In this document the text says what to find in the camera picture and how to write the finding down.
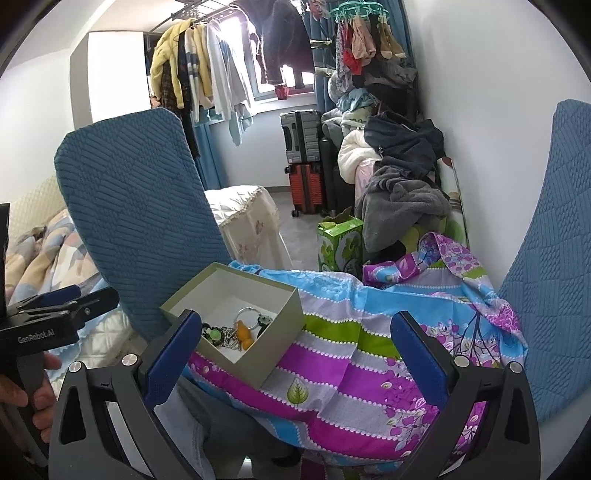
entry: red suitcase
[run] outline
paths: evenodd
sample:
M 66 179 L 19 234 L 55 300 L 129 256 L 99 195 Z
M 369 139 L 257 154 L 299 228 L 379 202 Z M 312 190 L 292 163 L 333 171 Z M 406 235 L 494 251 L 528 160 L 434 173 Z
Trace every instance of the red suitcase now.
M 292 164 L 285 168 L 290 176 L 292 217 L 301 213 L 320 213 L 324 208 L 322 165 L 320 162 Z

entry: open gift box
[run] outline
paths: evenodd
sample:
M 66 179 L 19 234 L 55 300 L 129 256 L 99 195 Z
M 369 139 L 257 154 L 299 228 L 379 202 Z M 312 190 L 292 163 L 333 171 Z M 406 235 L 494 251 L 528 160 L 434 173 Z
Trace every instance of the open gift box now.
M 215 347 L 205 338 L 196 351 L 226 372 L 253 388 L 260 388 L 285 351 L 304 327 L 297 288 L 251 273 L 212 263 L 170 297 L 160 309 L 171 321 L 186 309 L 201 316 L 212 327 L 232 327 L 236 314 L 253 307 L 272 322 L 257 338 L 260 326 L 258 313 L 246 311 L 240 320 L 253 327 L 256 339 L 246 350 Z

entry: window frame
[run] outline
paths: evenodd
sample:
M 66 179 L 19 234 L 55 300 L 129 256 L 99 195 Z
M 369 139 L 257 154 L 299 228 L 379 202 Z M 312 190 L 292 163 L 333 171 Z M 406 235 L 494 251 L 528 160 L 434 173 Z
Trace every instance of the window frame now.
M 251 84 L 252 95 L 256 102 L 261 100 L 270 100 L 277 98 L 275 95 L 275 90 L 271 90 L 269 92 L 260 92 L 258 89 L 259 81 L 256 75 L 255 70 L 255 56 L 252 52 L 251 46 L 251 39 L 250 33 L 248 32 L 248 17 L 244 14 L 244 12 L 238 10 L 233 12 L 231 15 L 224 17 L 223 20 L 228 20 L 230 18 L 237 17 L 240 20 L 240 29 L 241 29 L 241 36 L 242 36 L 242 52 L 244 54 L 244 63 L 246 65 L 246 72 L 248 74 L 248 80 Z M 301 73 L 294 72 L 294 77 L 296 79 L 295 83 L 304 83 L 303 78 L 301 77 Z M 314 92 L 314 83 L 309 85 L 304 85 L 304 88 L 296 89 L 295 87 L 289 87 L 290 95 L 297 95 L 299 93 L 313 93 Z

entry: floral bedsheet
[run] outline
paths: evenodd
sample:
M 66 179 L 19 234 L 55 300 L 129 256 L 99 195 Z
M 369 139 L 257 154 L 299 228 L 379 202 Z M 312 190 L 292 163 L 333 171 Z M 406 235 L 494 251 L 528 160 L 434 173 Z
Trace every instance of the floral bedsheet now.
M 462 245 L 435 233 L 396 263 L 364 271 L 365 286 L 344 273 L 231 266 L 298 287 L 306 326 L 260 390 L 194 353 L 193 381 L 248 412 L 272 434 L 331 468 L 379 475 L 397 468 L 437 415 L 390 338 L 393 314 L 408 310 L 448 351 L 490 367 L 523 363 L 527 352 L 511 306 Z M 484 405 L 458 441 L 466 451 Z

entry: green box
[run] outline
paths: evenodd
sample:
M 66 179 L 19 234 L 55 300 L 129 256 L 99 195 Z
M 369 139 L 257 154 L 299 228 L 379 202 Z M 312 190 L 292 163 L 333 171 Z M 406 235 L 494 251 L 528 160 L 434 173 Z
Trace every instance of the green box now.
M 342 223 L 320 222 L 317 228 L 318 268 L 346 272 L 361 279 L 363 265 L 363 221 L 348 216 Z
M 201 340 L 196 350 L 230 375 L 259 389 L 304 327 L 297 288 L 212 263 L 170 297 L 160 310 L 171 322 L 185 309 L 194 310 L 202 322 L 221 327 L 232 326 L 236 313 L 244 307 L 254 307 L 273 319 L 259 337 L 258 326 L 251 331 L 256 340 L 247 351 L 218 349 L 206 340 Z M 249 313 L 256 319 L 254 312 Z M 241 319 L 248 326 L 253 321 Z

